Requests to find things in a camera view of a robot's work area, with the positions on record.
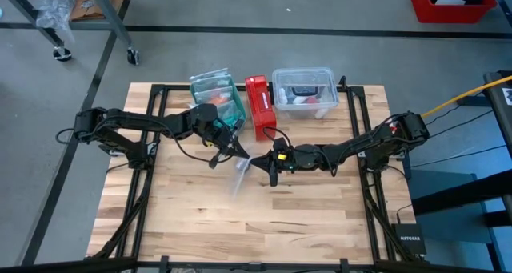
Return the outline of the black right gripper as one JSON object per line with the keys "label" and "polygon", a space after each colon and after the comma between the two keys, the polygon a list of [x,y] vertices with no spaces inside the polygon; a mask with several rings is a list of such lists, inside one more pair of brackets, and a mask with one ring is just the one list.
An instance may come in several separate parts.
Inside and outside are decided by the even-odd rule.
{"label": "black right gripper", "polygon": [[276,187],[278,185],[279,174],[283,171],[290,171],[292,174],[295,171],[304,171],[306,169],[306,157],[294,147],[289,146],[289,154],[285,161],[277,159],[274,149],[264,155],[254,157],[251,159],[250,164],[263,171],[269,171],[270,185]]}

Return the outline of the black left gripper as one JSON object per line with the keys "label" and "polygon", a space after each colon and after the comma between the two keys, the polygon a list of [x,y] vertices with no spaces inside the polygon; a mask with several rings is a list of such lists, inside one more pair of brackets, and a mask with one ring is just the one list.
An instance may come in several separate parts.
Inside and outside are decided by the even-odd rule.
{"label": "black left gripper", "polygon": [[[217,127],[215,125],[208,126],[206,129]],[[232,157],[249,158],[250,155],[239,142],[238,137],[233,134],[229,127],[217,127],[222,130],[222,136],[219,144],[216,146],[218,152],[209,161],[209,167],[215,168],[219,163],[229,161]]]}

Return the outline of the clear plastic zip bag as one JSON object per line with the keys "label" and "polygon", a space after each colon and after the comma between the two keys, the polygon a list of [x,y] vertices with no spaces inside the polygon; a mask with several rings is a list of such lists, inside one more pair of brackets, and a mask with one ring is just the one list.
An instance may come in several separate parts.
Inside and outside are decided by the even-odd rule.
{"label": "clear plastic zip bag", "polygon": [[240,191],[242,184],[244,182],[244,179],[248,175],[248,172],[251,168],[251,161],[251,157],[247,159],[237,157],[236,163],[234,164],[234,173],[230,185],[230,197],[232,199],[235,199],[237,197],[238,192]]}

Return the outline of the dark brown bandage roll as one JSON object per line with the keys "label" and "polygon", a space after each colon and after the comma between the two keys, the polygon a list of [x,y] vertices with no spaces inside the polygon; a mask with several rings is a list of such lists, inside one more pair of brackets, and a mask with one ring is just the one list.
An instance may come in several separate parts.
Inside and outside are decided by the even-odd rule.
{"label": "dark brown bandage roll", "polygon": [[318,94],[317,86],[292,86],[291,91],[297,97],[311,97]]}

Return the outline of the clear supply packet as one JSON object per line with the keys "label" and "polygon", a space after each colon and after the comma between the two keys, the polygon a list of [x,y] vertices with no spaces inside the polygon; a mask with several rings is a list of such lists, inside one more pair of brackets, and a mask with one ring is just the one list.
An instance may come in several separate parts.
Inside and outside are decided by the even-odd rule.
{"label": "clear supply packet", "polygon": [[195,76],[191,76],[189,78],[189,80],[191,82],[196,82],[198,80],[202,80],[202,79],[206,79],[206,78],[219,77],[219,76],[225,76],[225,75],[228,75],[228,74],[229,74],[229,69],[228,68],[223,68],[223,69],[220,69],[220,70],[213,70],[213,71],[210,71],[210,72],[206,72],[206,73],[198,74],[198,75],[195,75]]}
{"label": "clear supply packet", "polygon": [[207,78],[196,80],[191,83],[191,94],[197,94],[208,90],[223,89],[227,92],[232,92],[232,86],[228,78]]}
{"label": "clear supply packet", "polygon": [[221,103],[217,106],[218,117],[228,126],[234,126],[237,121],[243,120],[243,113],[234,100]]}

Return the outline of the teal plastic bin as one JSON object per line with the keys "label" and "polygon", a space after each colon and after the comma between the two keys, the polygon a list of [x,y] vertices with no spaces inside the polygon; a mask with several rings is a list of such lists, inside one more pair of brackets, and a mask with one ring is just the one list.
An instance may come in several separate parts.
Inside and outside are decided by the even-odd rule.
{"label": "teal plastic bin", "polygon": [[[229,72],[228,75],[219,76],[219,77],[213,77],[213,78],[228,78],[230,80],[230,83],[231,83],[231,86],[232,86],[232,89],[233,89],[233,100],[237,103],[238,107],[241,109],[241,111],[243,113],[243,117],[244,117],[243,120],[237,121],[237,123],[234,126],[228,126],[227,125],[235,134],[237,134],[244,127],[245,122],[246,122],[246,112],[245,112],[244,106],[242,105],[242,100],[241,100],[240,94],[238,93],[238,89],[237,89],[237,87],[236,87],[236,85],[234,83],[234,80],[233,80],[232,75],[230,74],[230,72]],[[197,104],[196,100],[195,100],[194,94],[191,94],[191,95],[193,97],[194,103]]]}

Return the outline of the red first aid case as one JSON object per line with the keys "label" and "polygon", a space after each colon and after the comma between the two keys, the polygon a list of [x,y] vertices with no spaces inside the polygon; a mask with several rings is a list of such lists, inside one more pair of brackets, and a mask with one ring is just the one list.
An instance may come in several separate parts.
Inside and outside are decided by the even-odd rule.
{"label": "red first aid case", "polygon": [[264,75],[256,75],[245,78],[245,84],[255,139],[262,142],[267,140],[263,128],[277,125],[268,83]]}

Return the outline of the clear packet with orange item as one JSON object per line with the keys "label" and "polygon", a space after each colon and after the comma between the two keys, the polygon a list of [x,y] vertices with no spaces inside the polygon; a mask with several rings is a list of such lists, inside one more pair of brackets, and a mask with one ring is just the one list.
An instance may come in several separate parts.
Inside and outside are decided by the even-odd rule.
{"label": "clear packet with orange item", "polygon": [[214,89],[194,94],[197,104],[211,103],[214,105],[223,104],[233,100],[233,91],[230,87],[226,89]]}

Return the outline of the clear plastic storage box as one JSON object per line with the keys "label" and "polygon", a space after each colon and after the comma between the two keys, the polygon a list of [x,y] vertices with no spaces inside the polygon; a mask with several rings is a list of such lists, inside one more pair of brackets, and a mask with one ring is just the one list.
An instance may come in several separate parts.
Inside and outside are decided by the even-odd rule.
{"label": "clear plastic storage box", "polygon": [[[316,98],[319,103],[307,104],[305,101],[301,104],[293,104],[297,96],[293,95],[292,86],[317,86],[318,94],[309,98]],[[280,104],[280,88],[286,90],[287,105]],[[322,119],[339,104],[334,74],[326,67],[277,69],[272,74],[272,89],[274,107],[281,117]]]}

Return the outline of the black network router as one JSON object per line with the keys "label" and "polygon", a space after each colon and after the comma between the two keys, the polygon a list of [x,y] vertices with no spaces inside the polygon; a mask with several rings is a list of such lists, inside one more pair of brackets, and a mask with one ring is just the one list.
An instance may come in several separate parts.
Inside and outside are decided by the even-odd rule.
{"label": "black network router", "polygon": [[426,246],[422,228],[417,223],[395,223],[392,225],[401,244],[414,255],[425,255]]}

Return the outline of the metal wheeled cart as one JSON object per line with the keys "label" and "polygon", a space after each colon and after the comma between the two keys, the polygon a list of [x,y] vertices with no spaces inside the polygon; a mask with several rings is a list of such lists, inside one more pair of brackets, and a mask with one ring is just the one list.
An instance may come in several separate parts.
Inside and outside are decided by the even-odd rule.
{"label": "metal wheeled cart", "polygon": [[[34,28],[50,42],[53,46],[53,58],[59,62],[67,62],[72,59],[72,54],[66,48],[65,39],[61,38],[54,29],[45,29],[36,26],[37,10],[35,9],[35,2],[29,0],[8,0],[29,22],[28,27]],[[114,36],[122,40],[126,46],[127,62],[131,65],[137,66],[140,61],[139,51],[135,49],[132,39],[126,29],[121,12],[123,7],[129,0],[123,0],[122,6],[117,12],[110,4],[109,0],[95,0],[101,7],[104,14],[104,19],[92,19],[71,21],[70,28],[73,29],[95,29],[95,30],[110,30]]]}

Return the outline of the cardboard box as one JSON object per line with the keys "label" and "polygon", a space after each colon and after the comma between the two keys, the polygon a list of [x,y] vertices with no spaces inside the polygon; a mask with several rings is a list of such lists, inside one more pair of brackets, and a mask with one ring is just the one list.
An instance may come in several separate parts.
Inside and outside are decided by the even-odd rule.
{"label": "cardboard box", "polygon": [[[119,12],[123,0],[109,0],[113,8]],[[96,3],[95,0],[75,0],[74,8],[72,9],[70,20],[81,21],[81,20],[92,20],[92,19],[104,19],[104,14],[101,7]]]}

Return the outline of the clear bubble wrap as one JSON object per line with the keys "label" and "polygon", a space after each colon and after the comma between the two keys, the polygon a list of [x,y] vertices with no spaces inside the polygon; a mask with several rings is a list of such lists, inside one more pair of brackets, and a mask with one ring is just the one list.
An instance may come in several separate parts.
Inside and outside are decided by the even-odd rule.
{"label": "clear bubble wrap", "polygon": [[35,9],[38,12],[36,26],[64,33],[67,41],[75,42],[70,28],[70,16],[74,4],[75,0],[36,0]]}

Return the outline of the black equipment stand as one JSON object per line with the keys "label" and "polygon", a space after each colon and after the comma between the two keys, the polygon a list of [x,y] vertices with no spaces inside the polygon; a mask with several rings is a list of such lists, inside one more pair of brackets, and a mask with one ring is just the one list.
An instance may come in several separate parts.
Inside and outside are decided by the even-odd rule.
{"label": "black equipment stand", "polygon": [[488,211],[484,208],[477,220],[488,228],[509,227],[512,230],[512,70],[485,74],[483,88],[478,89],[476,94],[470,93],[458,98],[456,104],[458,107],[488,107],[488,113],[495,118],[504,143],[480,151],[463,151],[445,159],[423,163],[423,166],[479,156],[501,149],[505,151],[503,155],[509,164],[506,169],[483,178],[419,197],[413,201],[413,208],[417,215],[432,215],[478,202],[501,199],[504,206],[502,210]]}

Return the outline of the red plastic crate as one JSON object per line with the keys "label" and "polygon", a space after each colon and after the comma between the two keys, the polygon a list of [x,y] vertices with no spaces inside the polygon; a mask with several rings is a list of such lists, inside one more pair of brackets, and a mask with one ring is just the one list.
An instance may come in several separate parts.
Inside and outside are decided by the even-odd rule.
{"label": "red plastic crate", "polygon": [[411,0],[420,23],[475,24],[497,5],[496,0],[482,0],[475,5],[436,5],[431,0]]}

